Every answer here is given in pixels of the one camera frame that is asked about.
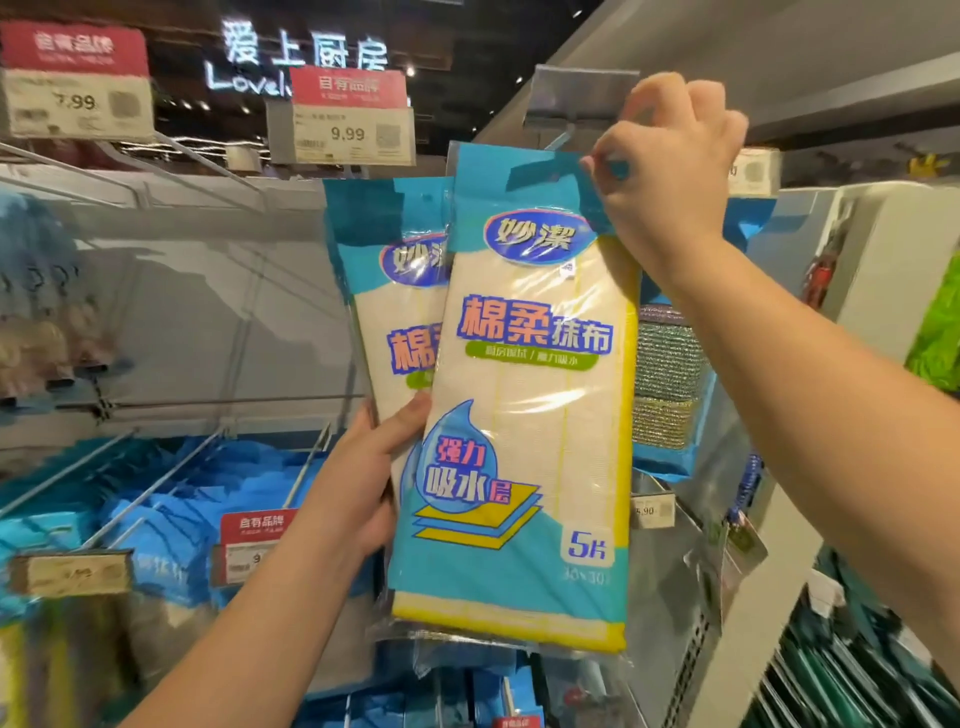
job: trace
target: qr code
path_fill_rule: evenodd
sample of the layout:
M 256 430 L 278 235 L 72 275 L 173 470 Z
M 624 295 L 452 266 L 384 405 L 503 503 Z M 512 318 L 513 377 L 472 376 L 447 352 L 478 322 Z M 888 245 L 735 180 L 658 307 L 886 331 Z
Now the qr code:
M 399 124 L 377 124 L 376 146 L 381 149 L 396 149 L 400 146 Z
M 111 91 L 108 96 L 110 114 L 116 119 L 132 119 L 140 115 L 140 99 L 129 91 Z
M 46 121 L 50 112 L 47 109 L 17 109 L 15 116 L 19 121 Z

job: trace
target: yellow cloth edge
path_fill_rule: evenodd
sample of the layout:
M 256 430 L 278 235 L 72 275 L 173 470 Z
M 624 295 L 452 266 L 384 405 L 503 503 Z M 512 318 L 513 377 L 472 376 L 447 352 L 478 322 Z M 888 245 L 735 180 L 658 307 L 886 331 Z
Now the yellow cloth edge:
M 619 238 L 602 235 L 611 276 L 626 298 L 623 332 L 623 379 L 620 383 L 620 422 L 616 431 L 619 449 L 616 459 L 616 511 L 613 515 L 613 542 L 617 548 L 630 546 L 630 493 L 634 466 L 633 418 L 636 381 L 637 302 L 642 271 Z
M 396 592 L 394 594 L 393 614 L 400 619 L 439 624 L 464 629 L 469 632 L 506 637 L 513 640 L 534 643 L 560 644 L 572 649 L 584 649 L 593 652 L 622 652 L 627 648 L 626 625 L 623 622 L 601 622 L 596 619 L 575 619 L 564 616 L 569 623 L 569 629 L 554 627 L 550 621 L 554 615 L 543 614 L 540 622 L 543 626 L 523 628 L 510 624 L 503 624 L 496 619 L 476 619 L 466 613 L 447 614 L 432 608 L 431 603 L 440 606 L 444 602 L 451 602 L 450 607 L 458 605 L 458 600 L 441 599 L 436 596 L 424 596 Z M 516 614 L 519 617 L 530 617 L 531 613 L 520 610 L 498 607 L 498 611 Z M 596 632 L 597 628 L 603 633 L 600 639 L 592 639 L 588 635 Z

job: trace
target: hanging sign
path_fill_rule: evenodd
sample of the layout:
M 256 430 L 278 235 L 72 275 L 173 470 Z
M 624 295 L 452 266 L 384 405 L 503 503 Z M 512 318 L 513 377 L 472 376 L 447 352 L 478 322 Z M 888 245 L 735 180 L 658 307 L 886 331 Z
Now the hanging sign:
M 154 140 L 147 43 L 131 28 L 0 23 L 6 127 L 48 139 Z
M 225 513 L 220 519 L 221 584 L 243 584 L 276 546 L 297 515 L 296 508 Z
M 132 589 L 132 554 L 130 549 L 17 554 L 9 566 L 11 591 L 47 599 L 123 594 Z
M 416 164 L 402 73 L 301 66 L 290 69 L 290 79 L 297 162 Z

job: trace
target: cleaning cloth package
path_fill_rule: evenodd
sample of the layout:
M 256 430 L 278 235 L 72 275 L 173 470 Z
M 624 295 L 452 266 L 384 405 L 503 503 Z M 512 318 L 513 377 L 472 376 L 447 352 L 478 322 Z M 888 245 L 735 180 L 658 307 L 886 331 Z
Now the cleaning cloth package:
M 381 420 L 433 381 L 446 297 L 449 182 L 324 181 L 330 251 L 359 327 Z M 395 486 L 408 454 L 394 458 Z M 408 480 L 412 474 L 411 467 Z M 398 496 L 407 485 L 397 487 Z
M 639 270 L 574 155 L 462 145 L 397 618 L 624 646 Z

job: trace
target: hand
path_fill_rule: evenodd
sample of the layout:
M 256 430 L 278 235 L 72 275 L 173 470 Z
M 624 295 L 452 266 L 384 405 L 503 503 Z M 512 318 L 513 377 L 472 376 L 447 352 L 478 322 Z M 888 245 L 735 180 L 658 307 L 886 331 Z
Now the hand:
M 343 538 L 369 556 L 394 537 L 396 513 L 387 492 L 391 453 L 420 435 L 430 412 L 430 395 L 420 390 L 405 407 L 379 427 L 373 426 L 368 402 L 313 482 L 304 508 L 335 515 Z
M 716 82 L 650 76 L 582 159 L 623 244 L 661 286 L 722 240 L 727 178 L 748 125 L 726 101 Z M 636 122 L 647 109 L 653 109 L 653 126 Z M 613 174 L 611 156 L 626 159 L 626 179 Z

